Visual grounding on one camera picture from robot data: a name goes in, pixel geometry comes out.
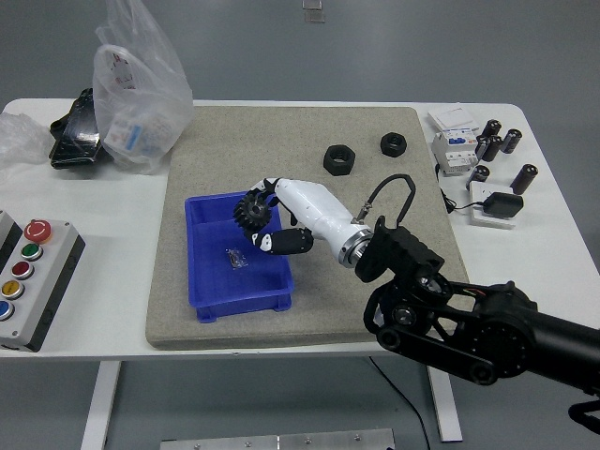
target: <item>green button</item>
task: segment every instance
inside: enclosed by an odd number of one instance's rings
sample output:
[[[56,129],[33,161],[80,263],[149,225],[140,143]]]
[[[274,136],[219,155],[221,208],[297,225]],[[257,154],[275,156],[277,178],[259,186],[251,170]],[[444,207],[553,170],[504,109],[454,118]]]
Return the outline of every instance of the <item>green button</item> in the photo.
[[[21,250],[21,256],[27,261],[35,261],[42,254],[42,249],[38,244],[27,244]]]

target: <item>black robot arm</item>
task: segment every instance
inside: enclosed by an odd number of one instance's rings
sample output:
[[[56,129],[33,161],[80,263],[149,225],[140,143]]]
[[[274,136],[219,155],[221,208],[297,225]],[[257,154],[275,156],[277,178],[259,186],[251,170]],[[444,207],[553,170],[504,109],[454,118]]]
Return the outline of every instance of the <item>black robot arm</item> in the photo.
[[[394,278],[376,289],[365,327],[386,350],[473,383],[531,372],[600,396],[600,331],[538,312],[512,281],[478,286],[446,280],[443,259],[403,227],[387,229],[380,217],[355,267],[365,282],[390,269]],[[454,295],[472,299],[456,309]],[[588,415],[600,400],[574,405],[569,415],[600,434]]]

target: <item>black gear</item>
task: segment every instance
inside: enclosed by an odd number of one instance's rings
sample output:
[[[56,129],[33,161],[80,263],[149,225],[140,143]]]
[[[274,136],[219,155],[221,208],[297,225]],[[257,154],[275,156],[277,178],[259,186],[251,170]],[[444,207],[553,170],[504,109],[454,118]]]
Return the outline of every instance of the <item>black gear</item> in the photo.
[[[233,218],[241,228],[255,233],[269,223],[271,210],[262,195],[249,192],[233,209]]]

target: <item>black hex nut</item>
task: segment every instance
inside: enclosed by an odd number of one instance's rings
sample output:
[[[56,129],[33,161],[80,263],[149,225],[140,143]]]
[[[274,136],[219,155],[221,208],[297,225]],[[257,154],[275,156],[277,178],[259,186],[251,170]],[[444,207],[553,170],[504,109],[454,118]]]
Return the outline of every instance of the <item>black hex nut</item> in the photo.
[[[406,139],[401,134],[387,133],[382,137],[380,147],[384,155],[397,158],[406,151]]]
[[[353,169],[355,154],[347,145],[332,145],[325,152],[322,166],[334,176],[347,175]]]

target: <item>plastic bag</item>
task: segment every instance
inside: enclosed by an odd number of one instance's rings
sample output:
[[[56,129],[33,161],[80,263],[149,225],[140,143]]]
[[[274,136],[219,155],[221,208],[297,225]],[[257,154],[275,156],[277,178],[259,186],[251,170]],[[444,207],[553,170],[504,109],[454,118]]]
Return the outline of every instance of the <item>plastic bag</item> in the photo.
[[[94,110],[120,166],[151,173],[191,121],[193,96],[175,50],[140,0],[107,0],[94,57]]]
[[[7,178],[9,164],[43,164],[53,149],[50,131],[26,114],[0,113],[0,182]]]

